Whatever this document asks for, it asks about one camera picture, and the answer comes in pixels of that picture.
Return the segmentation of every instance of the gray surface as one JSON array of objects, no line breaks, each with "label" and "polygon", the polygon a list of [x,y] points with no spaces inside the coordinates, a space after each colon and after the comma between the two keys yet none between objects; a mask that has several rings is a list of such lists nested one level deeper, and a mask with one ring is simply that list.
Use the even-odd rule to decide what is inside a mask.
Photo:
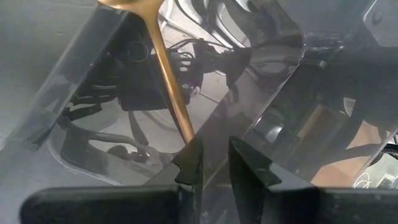
[{"label": "gray surface", "polygon": [[94,0],[0,1],[1,137],[16,127],[95,5]]}]

